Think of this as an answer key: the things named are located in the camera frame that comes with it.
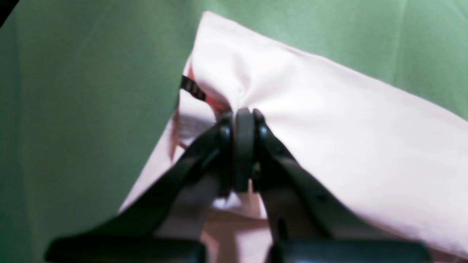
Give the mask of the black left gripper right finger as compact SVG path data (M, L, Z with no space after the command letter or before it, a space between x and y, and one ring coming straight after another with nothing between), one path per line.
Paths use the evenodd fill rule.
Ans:
M257 109L254 191L260 193L273 245L268 263L430 263L420 242L365 222L307 172L276 138Z

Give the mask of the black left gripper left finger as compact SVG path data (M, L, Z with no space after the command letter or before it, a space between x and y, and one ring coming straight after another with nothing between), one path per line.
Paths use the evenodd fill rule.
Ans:
M205 263L200 241L214 200L245 192L249 175L234 163L236 143L253 118L247 108L224 113L197 137L179 160L122 213L95 229L58 238L45 253L48 263Z

